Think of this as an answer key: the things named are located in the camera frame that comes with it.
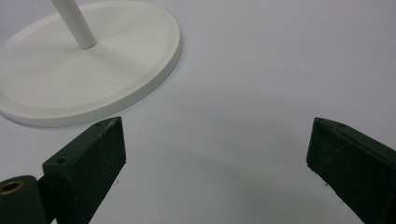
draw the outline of white plastic base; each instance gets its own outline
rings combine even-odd
[[[59,14],[26,27],[0,48],[0,112],[17,122],[68,126],[100,119],[159,86],[181,52],[165,10],[143,2],[80,8],[98,43],[80,49]]]

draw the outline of white pole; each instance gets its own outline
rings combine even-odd
[[[75,0],[51,0],[81,49],[95,46],[96,39]]]

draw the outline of white lamp base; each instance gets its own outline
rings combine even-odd
[[[0,112],[19,123],[59,127],[100,119],[158,87],[181,52],[177,22],[143,2],[80,8],[98,43],[80,49],[59,14],[0,48]]]

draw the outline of screw hole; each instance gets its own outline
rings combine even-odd
[[[67,162],[66,158],[60,158],[59,160],[56,161],[58,164],[65,164]]]
[[[6,183],[3,187],[0,188],[0,194],[9,194],[15,192],[23,187],[22,181],[13,181]]]

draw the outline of white table surface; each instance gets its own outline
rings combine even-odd
[[[158,89],[110,116],[122,116],[127,163],[91,223],[362,223],[305,156],[315,117],[396,148],[396,2],[147,2],[175,16],[183,51]],[[54,12],[1,1],[0,44]],[[39,178],[91,124],[1,116],[0,180]]]

